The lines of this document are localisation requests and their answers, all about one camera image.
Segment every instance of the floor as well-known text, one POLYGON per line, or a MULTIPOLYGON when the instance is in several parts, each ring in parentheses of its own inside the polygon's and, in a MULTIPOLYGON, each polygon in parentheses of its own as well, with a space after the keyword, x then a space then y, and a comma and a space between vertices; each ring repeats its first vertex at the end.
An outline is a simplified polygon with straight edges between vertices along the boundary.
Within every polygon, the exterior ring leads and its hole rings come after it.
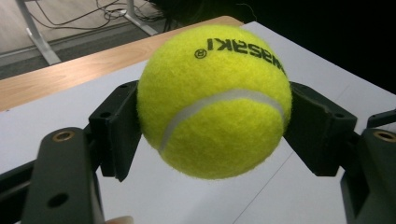
MULTIPOLYGON (((56 29, 52 29, 39 24, 37 21, 35 22, 40 34, 43 35, 45 40, 50 42, 56 39, 97 30, 99 28, 94 28, 101 27, 107 22, 107 25, 104 27, 128 22, 125 18, 120 16, 117 11, 112 13, 113 18, 111 20, 107 20, 105 19, 105 12, 98 9, 98 6, 105 7, 108 5, 109 6, 106 7, 107 11, 126 8, 125 3, 126 0, 40 0, 26 2, 26 5, 31 14, 39 21, 48 26, 57 27, 56 29), (46 19, 40 7, 50 21, 46 19), (69 22, 64 26, 53 25, 65 23, 78 17, 81 17, 81 19, 69 22)), ((161 11, 159 11, 155 5, 145 0, 134 0, 134 5, 136 6, 136 15, 138 9, 147 17, 161 15, 161 11)), ((0 22, 0 54, 10 53, 11 51, 33 46, 32 41, 26 33, 26 23, 15 0, 2 0, 2 4, 0 5, 0 22)))

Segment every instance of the wooden table edge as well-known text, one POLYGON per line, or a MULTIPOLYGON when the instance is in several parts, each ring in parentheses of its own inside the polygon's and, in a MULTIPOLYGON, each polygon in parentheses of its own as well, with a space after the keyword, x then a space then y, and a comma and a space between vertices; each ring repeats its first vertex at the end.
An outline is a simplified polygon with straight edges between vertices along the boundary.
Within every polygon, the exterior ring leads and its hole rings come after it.
POLYGON ((229 16, 221 16, 75 60, 0 80, 0 111, 26 104, 105 76, 124 67, 143 62, 170 37, 204 24, 241 26, 243 23, 229 16))

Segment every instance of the desk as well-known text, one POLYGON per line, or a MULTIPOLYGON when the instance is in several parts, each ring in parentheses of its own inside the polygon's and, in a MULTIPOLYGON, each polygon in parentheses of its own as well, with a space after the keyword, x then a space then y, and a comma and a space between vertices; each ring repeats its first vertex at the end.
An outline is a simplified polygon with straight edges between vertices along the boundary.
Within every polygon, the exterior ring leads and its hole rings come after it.
POLYGON ((231 17, 219 17, 69 62, 0 80, 0 111, 25 104, 57 91, 66 90, 132 64, 143 62, 171 36, 191 27, 210 23, 238 26, 243 24, 231 17))
MULTIPOLYGON (((231 18, 218 20, 241 25, 231 18)), ((357 116, 357 133, 371 115, 394 109, 394 94, 257 22, 243 28, 270 44, 291 81, 315 89, 357 116)), ((33 160, 47 133, 85 127, 91 112, 117 86, 139 79, 152 51, 177 32, 0 82, 0 102, 6 109, 0 113, 0 172, 33 160)), ((396 131, 394 125, 383 128, 396 131)), ((282 139, 275 152, 253 171, 221 181, 200 180, 171 169, 142 139, 122 183, 98 175, 106 219, 129 215, 136 224, 342 224, 346 223, 339 183, 342 174, 340 169, 336 177, 314 176, 282 139)))

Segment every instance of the yellow tennis ball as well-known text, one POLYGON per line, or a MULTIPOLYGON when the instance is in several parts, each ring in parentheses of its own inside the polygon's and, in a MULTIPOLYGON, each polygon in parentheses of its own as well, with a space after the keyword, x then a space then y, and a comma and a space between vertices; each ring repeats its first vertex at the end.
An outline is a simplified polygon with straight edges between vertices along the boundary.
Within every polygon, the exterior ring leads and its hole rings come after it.
POLYGON ((143 135, 169 165, 199 178, 227 178, 277 147, 290 120, 290 83, 259 37, 205 25, 154 52, 139 80, 137 109, 143 135))

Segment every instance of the screw hole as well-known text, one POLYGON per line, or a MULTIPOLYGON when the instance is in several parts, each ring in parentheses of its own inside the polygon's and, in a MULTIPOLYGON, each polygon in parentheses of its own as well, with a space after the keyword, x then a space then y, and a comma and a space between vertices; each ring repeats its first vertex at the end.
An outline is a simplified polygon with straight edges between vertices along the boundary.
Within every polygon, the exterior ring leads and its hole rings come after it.
POLYGON ((67 202, 68 199, 69 199, 69 196, 65 193, 57 194, 57 195, 53 196, 51 199, 49 199, 48 207, 50 207, 50 208, 59 207, 62 204, 64 204, 65 202, 67 202))
POLYGON ((374 135, 377 138, 382 139, 383 141, 396 143, 396 135, 395 134, 378 131, 378 132, 375 132, 374 135))
POLYGON ((74 132, 72 131, 64 131, 64 132, 59 132, 53 135, 52 140, 54 142, 63 142, 71 139, 74 136, 74 132))

